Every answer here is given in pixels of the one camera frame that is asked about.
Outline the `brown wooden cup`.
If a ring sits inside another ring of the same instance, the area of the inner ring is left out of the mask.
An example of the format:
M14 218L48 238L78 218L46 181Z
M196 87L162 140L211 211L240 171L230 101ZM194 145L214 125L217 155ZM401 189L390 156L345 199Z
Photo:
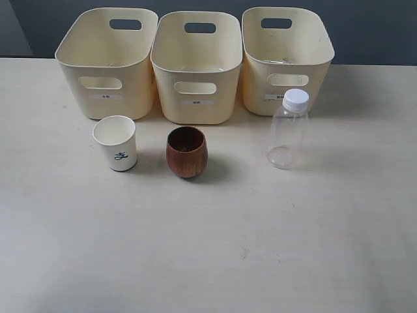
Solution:
M167 137L166 160L170 170L183 179L203 173L208 149L205 135L195 127L178 127Z

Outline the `clear plastic bottle white cap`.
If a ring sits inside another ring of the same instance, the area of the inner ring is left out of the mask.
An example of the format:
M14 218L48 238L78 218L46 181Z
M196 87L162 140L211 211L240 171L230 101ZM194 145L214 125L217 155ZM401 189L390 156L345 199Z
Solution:
M281 106L272 117L270 143L266 157L276 168L288 170L295 166L308 115L309 94L302 89L285 92Z

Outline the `white paper cup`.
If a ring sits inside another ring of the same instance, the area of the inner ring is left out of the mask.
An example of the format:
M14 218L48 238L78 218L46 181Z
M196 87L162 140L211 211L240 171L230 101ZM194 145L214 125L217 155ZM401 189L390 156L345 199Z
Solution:
M105 117L94 126L92 135L112 170L128 171L136 165L136 124L131 118Z

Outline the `middle cream plastic bin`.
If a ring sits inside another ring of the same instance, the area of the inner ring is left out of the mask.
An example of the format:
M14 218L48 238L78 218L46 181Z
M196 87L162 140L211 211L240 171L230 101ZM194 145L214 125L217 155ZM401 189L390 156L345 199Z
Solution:
M228 120L242 59L240 22L234 16L178 11L160 18L151 62L165 118L191 125Z

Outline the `cream plastic bin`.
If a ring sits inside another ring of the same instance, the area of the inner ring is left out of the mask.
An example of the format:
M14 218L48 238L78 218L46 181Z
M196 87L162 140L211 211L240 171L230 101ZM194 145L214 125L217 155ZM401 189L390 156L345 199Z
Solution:
M304 8L253 7L242 15L243 104L272 116L297 88L314 104L335 52L321 18Z
M151 62L165 118L191 125L228 120L242 59L240 22L234 16L178 11L160 18Z
M94 8L76 19L55 52L82 113L90 119L141 119L156 85L150 61L157 13L145 8Z

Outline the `right cream plastic bin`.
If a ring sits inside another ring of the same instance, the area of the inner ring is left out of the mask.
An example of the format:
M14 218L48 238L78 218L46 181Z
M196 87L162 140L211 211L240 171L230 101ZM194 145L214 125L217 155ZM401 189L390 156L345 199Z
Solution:
M304 8L253 7L242 15L243 104L272 116L297 88L314 104L335 52L321 18Z

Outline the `left cream plastic bin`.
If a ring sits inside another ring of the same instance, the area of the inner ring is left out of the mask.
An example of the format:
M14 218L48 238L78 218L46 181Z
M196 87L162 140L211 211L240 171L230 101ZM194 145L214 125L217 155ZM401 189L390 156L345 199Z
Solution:
M55 52L82 113L90 119L141 119L156 85L150 61L157 13L145 8L94 8L76 19Z

